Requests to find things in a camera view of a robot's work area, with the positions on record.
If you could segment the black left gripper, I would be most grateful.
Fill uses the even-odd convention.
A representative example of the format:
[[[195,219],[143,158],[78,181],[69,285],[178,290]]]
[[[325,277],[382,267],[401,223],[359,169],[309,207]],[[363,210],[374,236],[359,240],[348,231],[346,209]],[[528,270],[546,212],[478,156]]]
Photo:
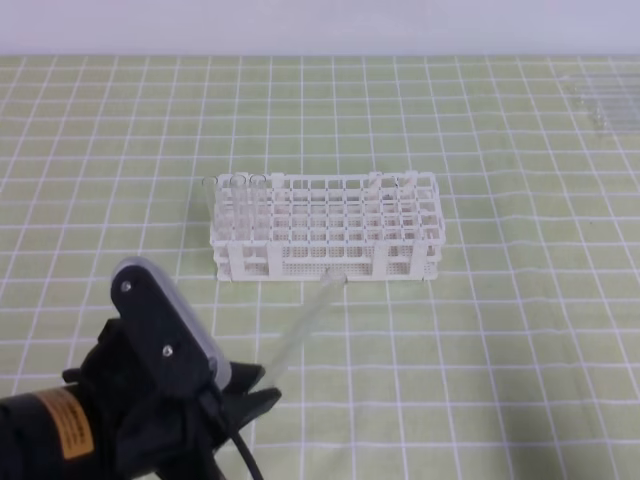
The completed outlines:
[[[122,319],[110,319],[81,366],[64,372],[79,398],[92,451],[69,459],[67,479],[221,479],[216,451],[281,399],[270,387],[250,392],[262,365],[204,357],[196,341],[179,337],[152,345]]]

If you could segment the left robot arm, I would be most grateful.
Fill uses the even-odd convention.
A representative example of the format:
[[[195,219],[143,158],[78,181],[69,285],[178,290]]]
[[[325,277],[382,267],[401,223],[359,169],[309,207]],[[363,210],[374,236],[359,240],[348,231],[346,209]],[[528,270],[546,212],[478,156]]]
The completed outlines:
[[[219,388],[198,345],[194,360],[144,350],[120,319],[109,320],[64,385],[1,401],[4,479],[221,479],[214,455],[235,443],[253,478],[262,474],[240,436],[280,400],[254,391],[257,364],[232,363]]]

